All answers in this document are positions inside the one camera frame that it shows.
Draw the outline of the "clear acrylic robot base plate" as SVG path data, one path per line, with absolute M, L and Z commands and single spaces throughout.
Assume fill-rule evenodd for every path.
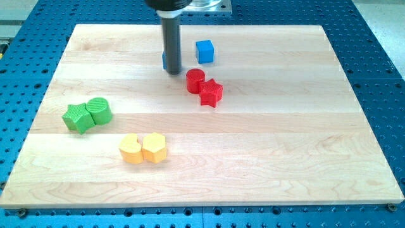
M 192 0 L 183 10 L 184 13 L 193 15 L 231 15 L 231 0 Z

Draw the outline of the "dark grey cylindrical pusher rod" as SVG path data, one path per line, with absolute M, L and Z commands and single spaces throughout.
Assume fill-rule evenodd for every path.
M 166 71 L 178 75 L 181 71 L 180 18 L 162 18 Z

